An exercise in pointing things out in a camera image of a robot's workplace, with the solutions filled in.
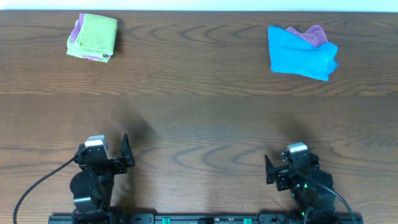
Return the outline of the blue microfiber cloth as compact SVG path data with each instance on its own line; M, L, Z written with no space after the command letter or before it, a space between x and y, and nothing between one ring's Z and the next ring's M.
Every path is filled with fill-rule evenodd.
M338 66L338 47L326 42L314 47L296 35L275 26L268 28L271 70L327 82Z

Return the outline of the purple microfiber cloth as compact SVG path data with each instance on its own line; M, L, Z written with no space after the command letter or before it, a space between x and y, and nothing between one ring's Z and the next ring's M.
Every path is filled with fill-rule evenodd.
M300 37L314 47L319 47L322 44L328 42L325 31L320 25L312 25L303 33L300 33L293 27L286 28L286 31L290 32L293 35L296 35L297 37Z

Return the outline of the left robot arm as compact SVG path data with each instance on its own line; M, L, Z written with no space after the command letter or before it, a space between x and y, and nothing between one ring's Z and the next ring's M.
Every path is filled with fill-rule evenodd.
M81 172L70 182L75 209L72 223L127 223L128 218L111 206L114 176L125 174L135 165L127 134L123 135L120 157L107 157L108 144L103 135L90 136L78 146L74 162Z

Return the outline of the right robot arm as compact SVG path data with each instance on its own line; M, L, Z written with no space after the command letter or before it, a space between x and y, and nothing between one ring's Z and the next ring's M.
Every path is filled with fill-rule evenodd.
M268 156L266 162L267 184L275 184L278 191L289 190L295 200L301 220L306 223L328 223L335 213L335 196L332 175L320 170L319 157L307 149L285 151L287 162L276 167Z

